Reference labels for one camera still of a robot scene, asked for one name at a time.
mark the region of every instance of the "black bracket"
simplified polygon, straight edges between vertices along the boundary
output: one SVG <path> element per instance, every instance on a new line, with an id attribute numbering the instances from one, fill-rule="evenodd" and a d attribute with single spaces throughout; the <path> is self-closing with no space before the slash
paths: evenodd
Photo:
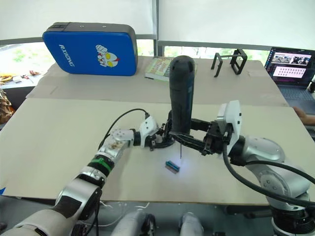
<path id="1" fill-rule="evenodd" d="M 241 58 L 243 59 L 241 65 L 239 65 L 239 64 L 237 63 L 237 61 L 236 61 L 236 59 L 237 59 L 238 57 L 241 57 Z M 233 55 L 220 56 L 219 53 L 216 53 L 216 54 L 215 54 L 215 58 L 213 59 L 212 66 L 211 66 L 211 69 L 212 69 L 212 70 L 215 68 L 215 64 L 216 64 L 217 58 L 218 58 L 218 60 L 219 60 L 219 64 L 218 64 L 217 72 L 216 72 L 216 74 L 215 74 L 214 77 L 217 77 L 217 76 L 219 75 L 219 73 L 220 73 L 220 70 L 221 70 L 221 67 L 222 67 L 222 64 L 223 64 L 222 58 L 232 58 L 230 64 L 231 64 L 231 67 L 232 67 L 232 69 L 234 70 L 234 73 L 235 73 L 236 75 L 239 75 L 239 74 L 242 73 L 242 70 L 243 70 L 243 68 L 244 68 L 244 65 L 245 65 L 245 63 L 246 63 L 246 61 L 247 61 L 247 55 L 246 55 L 246 53 L 245 53 L 242 49 L 240 49 L 240 48 L 236 49 L 236 50 L 234 51 L 234 54 L 233 54 Z"/>

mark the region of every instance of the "table surface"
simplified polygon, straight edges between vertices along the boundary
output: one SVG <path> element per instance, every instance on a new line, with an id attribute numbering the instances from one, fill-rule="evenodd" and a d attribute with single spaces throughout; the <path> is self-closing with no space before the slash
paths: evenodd
<path id="1" fill-rule="evenodd" d="M 75 75 L 54 64 L 28 98 L 61 98 L 124 102 L 170 103 L 169 83 L 144 77 L 152 57 L 139 57 L 134 76 Z M 288 106 L 261 62 L 248 60 L 241 75 L 235 75 L 229 60 L 224 60 L 217 78 L 212 59 L 194 59 L 197 73 L 195 104 L 220 104 L 240 100 L 246 105 Z"/>
<path id="2" fill-rule="evenodd" d="M 170 104 L 97 100 L 29 98 L 0 132 L 0 189 L 4 195 L 54 199 L 60 190 L 94 156 L 111 123 L 132 108 L 146 109 L 159 124 Z M 314 175 L 315 144 L 290 107 L 242 105 L 242 135 L 269 138 L 284 149 L 287 158 Z M 219 105 L 193 106 L 192 117 L 216 118 Z M 118 128 L 137 128 L 141 112 L 122 118 Z M 196 138 L 204 133 L 193 132 Z M 176 175 L 165 168 L 172 160 Z M 258 183 L 244 167 L 235 169 Z M 310 189 L 311 199 L 315 188 Z M 197 202 L 214 204 L 266 204 L 264 196 L 239 183 L 217 155 L 201 156 L 179 145 L 150 152 L 125 150 L 108 178 L 101 197 L 105 201 Z"/>

